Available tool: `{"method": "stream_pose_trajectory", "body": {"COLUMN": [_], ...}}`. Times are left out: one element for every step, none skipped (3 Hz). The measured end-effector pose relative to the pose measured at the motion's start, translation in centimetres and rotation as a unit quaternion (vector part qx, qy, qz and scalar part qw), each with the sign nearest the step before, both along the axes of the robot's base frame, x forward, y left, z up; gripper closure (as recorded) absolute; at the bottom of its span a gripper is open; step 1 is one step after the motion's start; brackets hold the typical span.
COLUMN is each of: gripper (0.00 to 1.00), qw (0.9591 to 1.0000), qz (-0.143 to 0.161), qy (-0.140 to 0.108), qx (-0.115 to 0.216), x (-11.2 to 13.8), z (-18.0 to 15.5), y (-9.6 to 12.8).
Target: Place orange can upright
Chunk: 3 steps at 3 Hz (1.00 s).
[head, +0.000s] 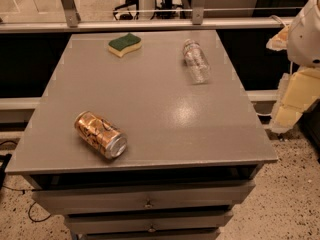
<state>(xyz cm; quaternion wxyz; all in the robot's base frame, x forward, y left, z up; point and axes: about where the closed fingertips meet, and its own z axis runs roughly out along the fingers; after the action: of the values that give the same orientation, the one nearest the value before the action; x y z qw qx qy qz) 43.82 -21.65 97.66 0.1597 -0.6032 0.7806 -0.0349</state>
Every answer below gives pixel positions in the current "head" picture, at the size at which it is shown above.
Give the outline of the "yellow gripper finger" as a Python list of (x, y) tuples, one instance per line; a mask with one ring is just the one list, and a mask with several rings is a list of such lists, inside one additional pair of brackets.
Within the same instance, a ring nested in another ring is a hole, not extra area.
[(281, 29), (276, 35), (268, 40), (266, 48), (273, 51), (282, 51), (287, 49), (289, 25)]
[(286, 133), (320, 98), (320, 69), (300, 67), (293, 74), (284, 73), (277, 95), (269, 126), (273, 133)]

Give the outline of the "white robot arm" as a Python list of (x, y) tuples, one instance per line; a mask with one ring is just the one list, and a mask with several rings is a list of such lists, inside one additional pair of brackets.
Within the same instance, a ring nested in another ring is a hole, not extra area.
[(282, 134), (320, 98), (320, 0), (309, 0), (266, 47), (286, 50), (288, 60), (298, 65), (295, 73), (284, 73), (280, 79), (278, 99), (271, 112), (270, 130)]

